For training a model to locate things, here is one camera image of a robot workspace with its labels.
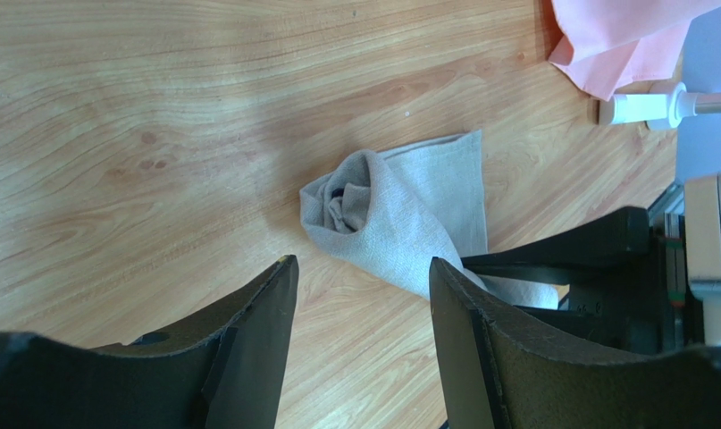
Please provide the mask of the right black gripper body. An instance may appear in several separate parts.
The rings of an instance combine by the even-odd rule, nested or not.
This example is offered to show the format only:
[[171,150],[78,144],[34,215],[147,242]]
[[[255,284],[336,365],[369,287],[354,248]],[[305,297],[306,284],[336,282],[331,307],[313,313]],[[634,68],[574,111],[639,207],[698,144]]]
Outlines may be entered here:
[[703,344],[703,305],[690,292],[683,234],[682,215],[659,215],[647,255],[572,285],[559,308],[591,315],[599,326],[583,337],[614,349],[660,354]]

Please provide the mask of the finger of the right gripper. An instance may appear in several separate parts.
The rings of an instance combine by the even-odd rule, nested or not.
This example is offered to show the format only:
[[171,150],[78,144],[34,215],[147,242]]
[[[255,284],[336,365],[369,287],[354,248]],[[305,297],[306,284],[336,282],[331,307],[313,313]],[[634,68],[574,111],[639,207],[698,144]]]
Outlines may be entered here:
[[567,310],[552,310],[516,306],[545,324],[578,338],[613,349],[629,350],[625,344],[625,331],[609,320],[595,315]]
[[624,206],[569,231],[461,262],[479,275],[564,285],[628,265],[646,256],[649,247],[648,211]]

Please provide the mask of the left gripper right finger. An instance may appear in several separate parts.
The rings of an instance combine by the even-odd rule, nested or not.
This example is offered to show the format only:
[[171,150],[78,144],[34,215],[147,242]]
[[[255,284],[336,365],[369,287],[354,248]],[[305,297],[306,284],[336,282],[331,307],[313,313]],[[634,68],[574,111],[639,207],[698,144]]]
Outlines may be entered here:
[[453,428],[721,428],[721,346],[638,355],[546,324],[430,267],[432,324]]

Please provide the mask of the beige cloth napkin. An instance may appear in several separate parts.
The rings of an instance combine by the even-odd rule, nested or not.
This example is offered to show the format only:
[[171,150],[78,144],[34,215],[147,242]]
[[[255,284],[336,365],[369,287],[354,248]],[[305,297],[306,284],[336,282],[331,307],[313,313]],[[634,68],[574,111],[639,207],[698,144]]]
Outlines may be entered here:
[[549,284],[476,274],[461,262],[489,251],[478,130],[359,150],[299,199],[301,225],[321,251],[402,290],[429,298],[438,257],[508,304],[558,308]]

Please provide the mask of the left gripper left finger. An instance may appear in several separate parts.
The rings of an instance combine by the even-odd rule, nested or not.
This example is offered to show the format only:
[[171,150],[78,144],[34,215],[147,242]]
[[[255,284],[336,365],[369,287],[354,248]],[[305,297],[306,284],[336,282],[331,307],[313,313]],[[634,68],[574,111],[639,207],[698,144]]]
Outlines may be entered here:
[[130,344],[82,349],[0,332],[0,428],[272,428],[296,257]]

